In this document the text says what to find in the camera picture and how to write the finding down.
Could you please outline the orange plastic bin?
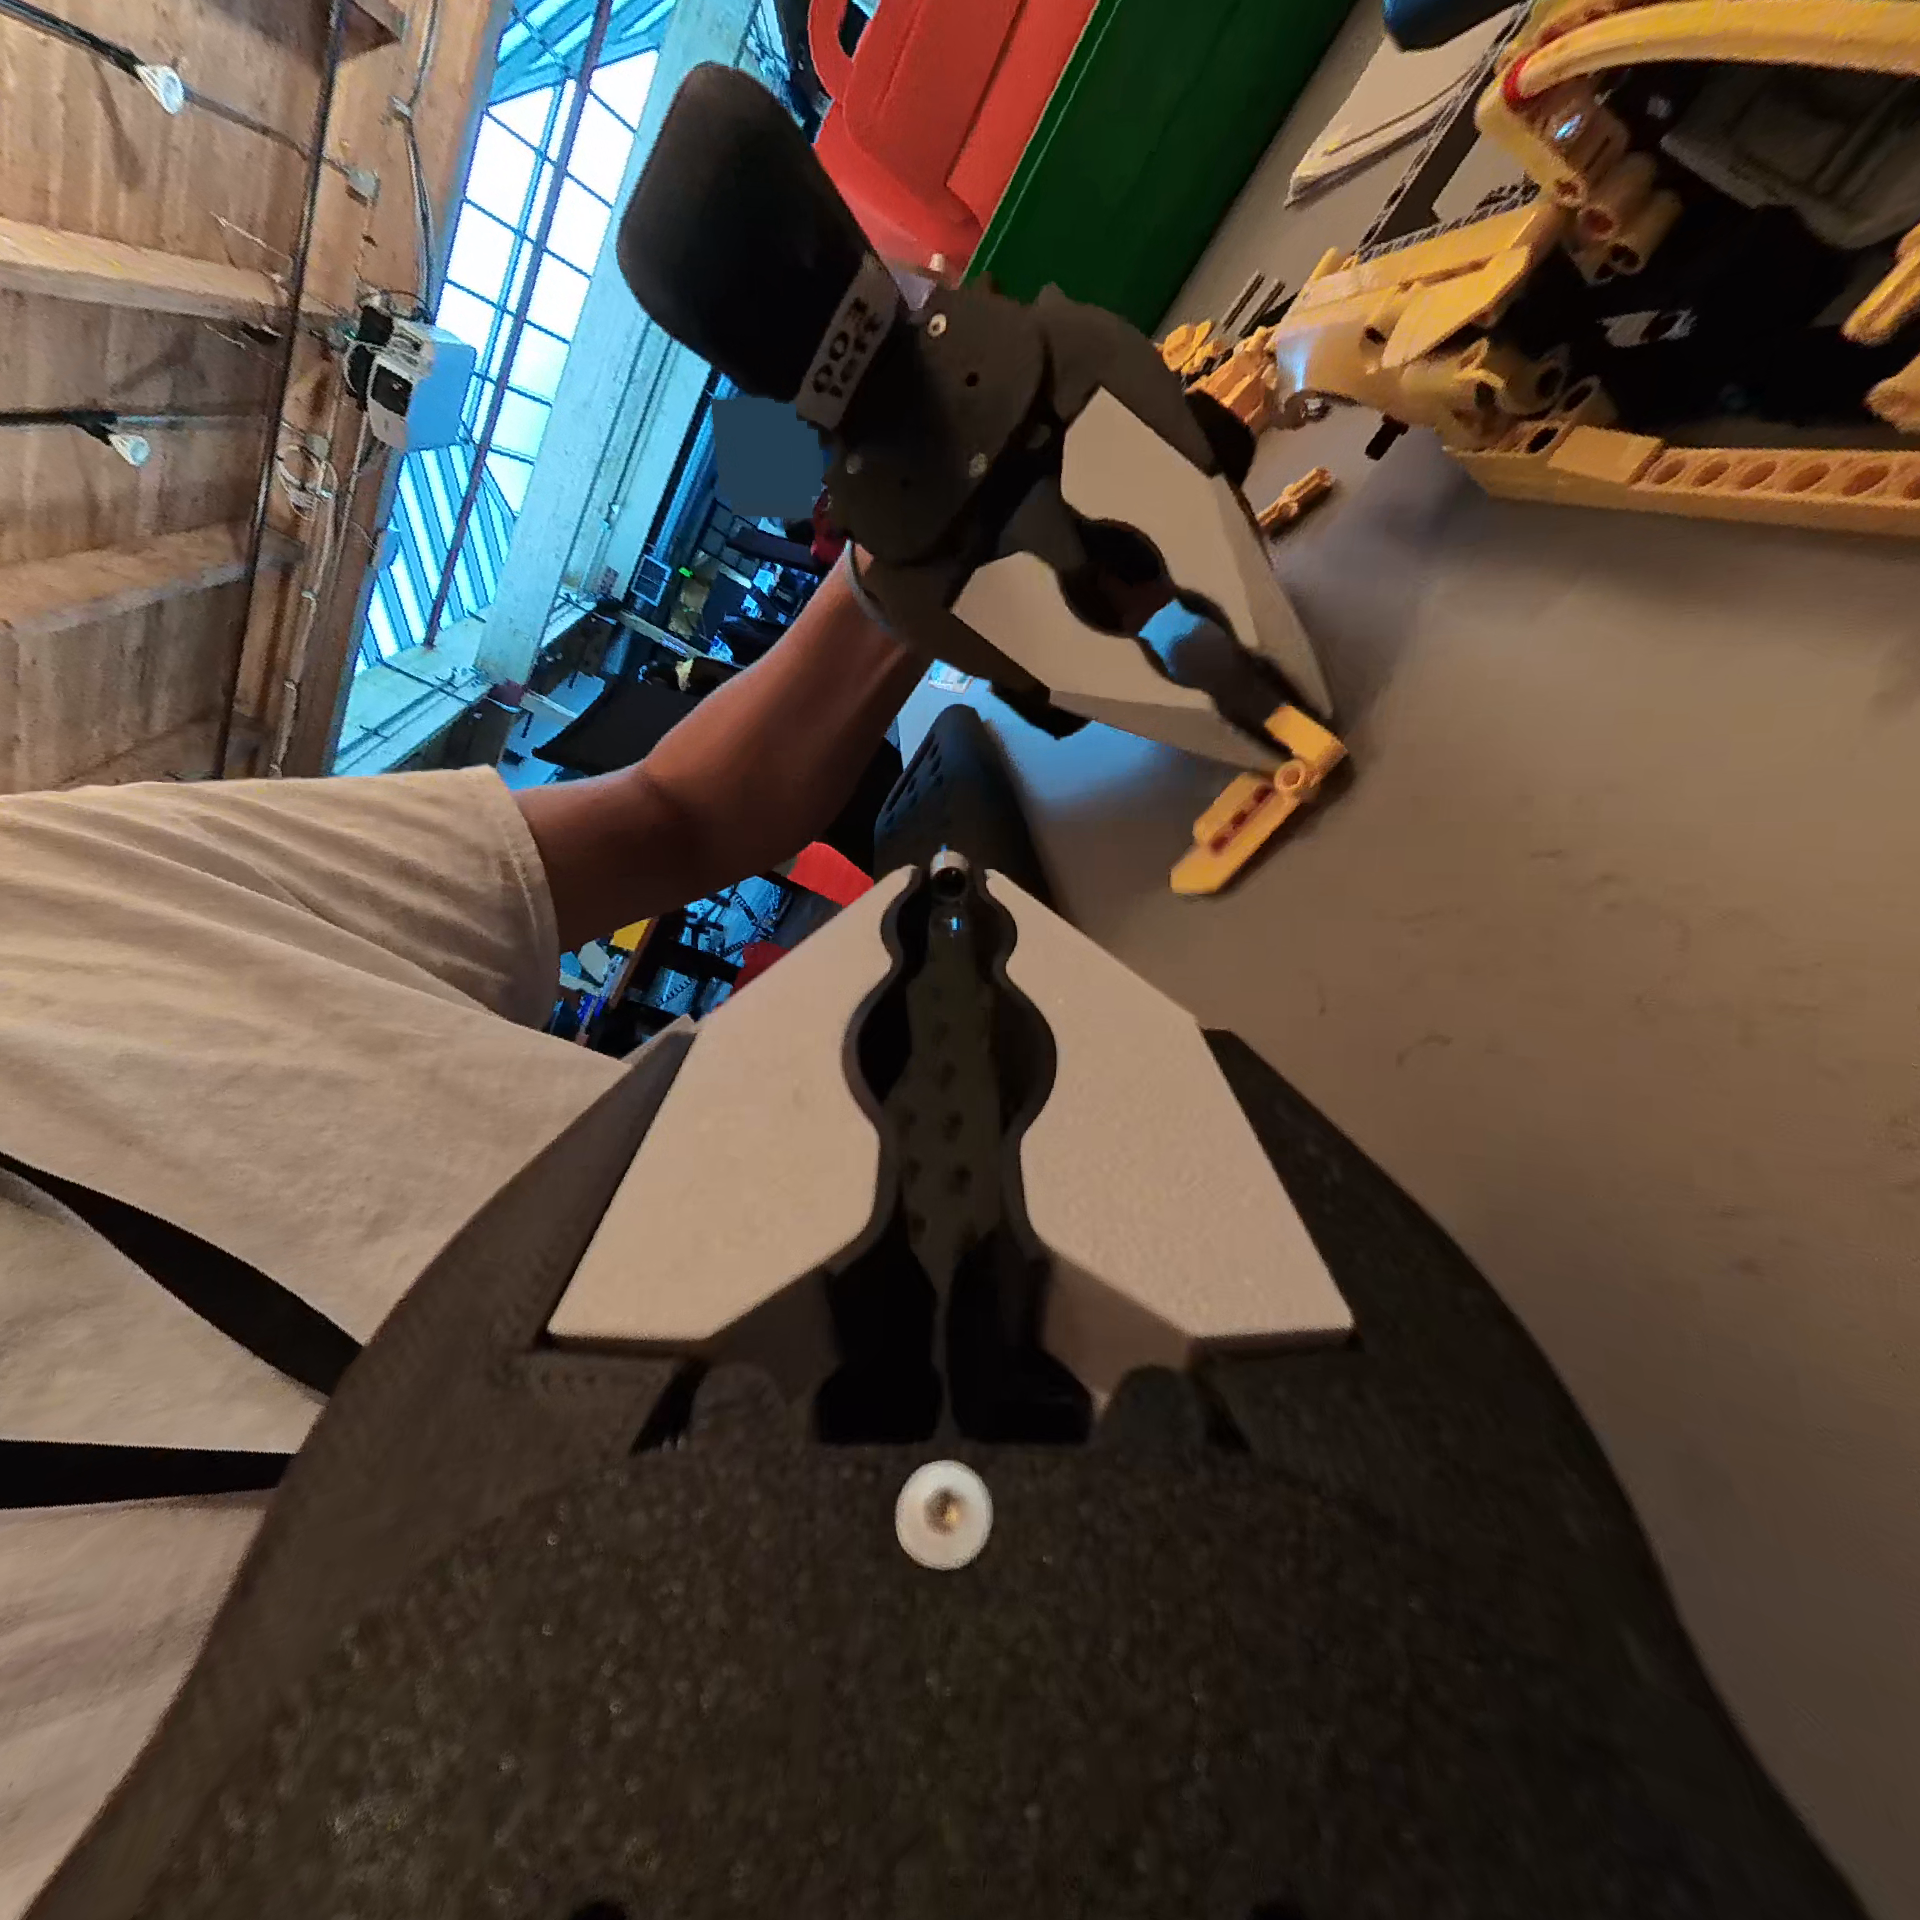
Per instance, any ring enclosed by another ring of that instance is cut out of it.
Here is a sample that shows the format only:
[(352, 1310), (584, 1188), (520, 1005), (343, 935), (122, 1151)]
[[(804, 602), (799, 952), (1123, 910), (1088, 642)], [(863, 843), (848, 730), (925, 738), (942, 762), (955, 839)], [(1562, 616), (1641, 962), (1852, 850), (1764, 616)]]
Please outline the orange plastic bin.
[(980, 247), (1092, 2), (811, 2), (813, 151), (883, 257), (955, 276)]

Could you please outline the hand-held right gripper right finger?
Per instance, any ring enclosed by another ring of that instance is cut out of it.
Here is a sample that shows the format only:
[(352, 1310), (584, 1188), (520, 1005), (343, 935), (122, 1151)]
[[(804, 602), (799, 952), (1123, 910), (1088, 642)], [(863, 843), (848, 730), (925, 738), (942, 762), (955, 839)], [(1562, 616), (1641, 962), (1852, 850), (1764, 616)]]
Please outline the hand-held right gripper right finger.
[(1072, 1444), (1128, 1377), (1355, 1332), (1202, 1025), (1004, 872), (959, 896), (971, 963), (959, 1429)]

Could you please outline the white wall box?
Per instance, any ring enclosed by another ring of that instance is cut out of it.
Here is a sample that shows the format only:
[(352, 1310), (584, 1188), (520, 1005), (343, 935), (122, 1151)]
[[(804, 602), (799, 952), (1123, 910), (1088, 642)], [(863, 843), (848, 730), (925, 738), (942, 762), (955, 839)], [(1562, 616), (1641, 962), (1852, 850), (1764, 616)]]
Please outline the white wall box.
[(348, 395), (372, 439), (398, 453), (460, 441), (476, 364), (460, 334), (377, 299), (357, 307), (343, 351)]

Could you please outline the person's white shirt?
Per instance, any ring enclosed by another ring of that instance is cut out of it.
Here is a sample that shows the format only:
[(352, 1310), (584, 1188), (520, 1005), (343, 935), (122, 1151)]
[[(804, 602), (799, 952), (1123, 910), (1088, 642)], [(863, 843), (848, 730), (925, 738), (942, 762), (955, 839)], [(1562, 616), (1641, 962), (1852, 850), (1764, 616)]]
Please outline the person's white shirt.
[[(176, 1706), (325, 1401), (376, 1466), (537, 1340), (669, 1068), (542, 1034), (559, 937), (492, 771), (4, 801), (4, 1915)], [(499, 1332), (507, 1310), (524, 1329)]]

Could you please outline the grey desk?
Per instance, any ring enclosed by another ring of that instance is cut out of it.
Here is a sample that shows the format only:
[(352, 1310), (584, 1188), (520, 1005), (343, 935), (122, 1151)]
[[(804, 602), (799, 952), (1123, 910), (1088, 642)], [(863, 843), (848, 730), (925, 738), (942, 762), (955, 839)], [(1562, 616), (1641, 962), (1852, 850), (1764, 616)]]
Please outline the grey desk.
[(1915, 545), (1260, 444), (1351, 779), (1236, 889), (1226, 775), (998, 733), (1067, 917), (1255, 1046), (1524, 1320), (1746, 1738), (1915, 1915)]

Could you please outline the tall bright window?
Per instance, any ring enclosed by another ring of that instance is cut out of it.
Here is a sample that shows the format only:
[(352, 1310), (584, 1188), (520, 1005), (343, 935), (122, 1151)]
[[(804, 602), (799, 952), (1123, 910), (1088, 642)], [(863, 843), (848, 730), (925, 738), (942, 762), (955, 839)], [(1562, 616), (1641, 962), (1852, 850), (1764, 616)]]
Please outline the tall bright window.
[(623, 589), (621, 469), (678, 350), (620, 304), (615, 214), (675, 84), (753, 36), (755, 4), (506, 4), (434, 302), (476, 362), (449, 441), (396, 467), (336, 774), (396, 768), (482, 702), (502, 720)]

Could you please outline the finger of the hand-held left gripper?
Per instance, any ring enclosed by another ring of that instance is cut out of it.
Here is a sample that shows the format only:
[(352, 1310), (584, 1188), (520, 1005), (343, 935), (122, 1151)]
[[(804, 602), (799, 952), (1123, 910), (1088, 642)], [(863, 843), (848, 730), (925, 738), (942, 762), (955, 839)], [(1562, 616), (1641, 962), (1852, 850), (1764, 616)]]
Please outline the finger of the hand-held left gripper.
[(1177, 595), (1203, 603), (1302, 708), (1332, 721), (1323, 663), (1228, 476), (1203, 471), (1119, 395), (1096, 388), (1063, 434), (1061, 495), (1080, 520), (1149, 545)]
[(1029, 554), (974, 571), (951, 611), (1067, 715), (1238, 769), (1281, 758), (1268, 720), (1287, 705), (1283, 679), (1211, 617), (1171, 606), (1144, 635), (1096, 628)]

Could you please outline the pile of yellow bricks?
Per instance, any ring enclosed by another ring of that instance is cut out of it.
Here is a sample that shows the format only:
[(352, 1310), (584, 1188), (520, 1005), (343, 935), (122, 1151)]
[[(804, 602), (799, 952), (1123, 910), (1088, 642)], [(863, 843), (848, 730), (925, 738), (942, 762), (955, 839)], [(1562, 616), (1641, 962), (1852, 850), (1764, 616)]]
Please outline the pile of yellow bricks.
[(1188, 398), (1209, 398), (1260, 437), (1277, 426), (1283, 406), (1274, 342), (1291, 299), (1281, 277), (1255, 271), (1220, 318), (1167, 328), (1160, 360)]

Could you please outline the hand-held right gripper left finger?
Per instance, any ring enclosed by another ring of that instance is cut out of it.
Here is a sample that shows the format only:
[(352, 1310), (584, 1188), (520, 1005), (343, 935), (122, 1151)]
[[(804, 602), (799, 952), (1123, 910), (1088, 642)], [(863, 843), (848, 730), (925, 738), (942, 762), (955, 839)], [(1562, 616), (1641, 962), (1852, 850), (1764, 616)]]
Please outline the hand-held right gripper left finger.
[(667, 1367), (636, 1448), (689, 1438), (734, 1367), (828, 1444), (936, 1434), (934, 1285), (908, 1246), (888, 1077), (862, 1057), (924, 893), (917, 864), (877, 877), (685, 1031), (546, 1320), (563, 1353)]

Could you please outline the person's left forearm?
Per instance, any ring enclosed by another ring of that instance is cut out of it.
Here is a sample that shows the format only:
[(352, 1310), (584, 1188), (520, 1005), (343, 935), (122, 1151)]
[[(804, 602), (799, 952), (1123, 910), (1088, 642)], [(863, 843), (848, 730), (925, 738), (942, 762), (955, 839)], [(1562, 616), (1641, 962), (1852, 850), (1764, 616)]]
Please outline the person's left forearm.
[(836, 566), (636, 764), (516, 793), (559, 947), (768, 872), (839, 816), (930, 659), (871, 625)]

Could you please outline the yellow curved panel brick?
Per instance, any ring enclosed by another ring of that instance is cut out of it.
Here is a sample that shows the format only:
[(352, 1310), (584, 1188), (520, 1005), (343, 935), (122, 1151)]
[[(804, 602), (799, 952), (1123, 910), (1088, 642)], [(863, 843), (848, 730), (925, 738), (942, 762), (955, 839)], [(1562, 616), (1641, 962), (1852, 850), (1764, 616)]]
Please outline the yellow curved panel brick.
[(1299, 705), (1274, 708), (1261, 725), (1275, 758), (1264, 769), (1238, 774), (1195, 817), (1188, 852), (1167, 872), (1175, 898), (1211, 899), (1228, 892), (1319, 797), (1348, 755), (1346, 743)]

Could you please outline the yellow brick toy car model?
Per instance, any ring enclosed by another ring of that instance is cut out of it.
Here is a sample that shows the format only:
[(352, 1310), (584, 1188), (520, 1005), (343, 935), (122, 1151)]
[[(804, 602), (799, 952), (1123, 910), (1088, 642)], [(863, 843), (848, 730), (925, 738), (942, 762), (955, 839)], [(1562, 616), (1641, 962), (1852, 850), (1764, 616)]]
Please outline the yellow brick toy car model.
[(1268, 331), (1275, 402), (1432, 434), (1492, 498), (1915, 541), (1917, 8), (1531, 4), (1468, 132)]

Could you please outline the green plastic bin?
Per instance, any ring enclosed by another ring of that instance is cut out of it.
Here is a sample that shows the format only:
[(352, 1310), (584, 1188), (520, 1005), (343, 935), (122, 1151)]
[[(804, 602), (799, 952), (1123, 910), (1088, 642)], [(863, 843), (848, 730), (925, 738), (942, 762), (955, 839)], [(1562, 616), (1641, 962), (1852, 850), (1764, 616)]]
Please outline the green plastic bin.
[(1351, 8), (1097, 4), (966, 279), (1154, 331)]

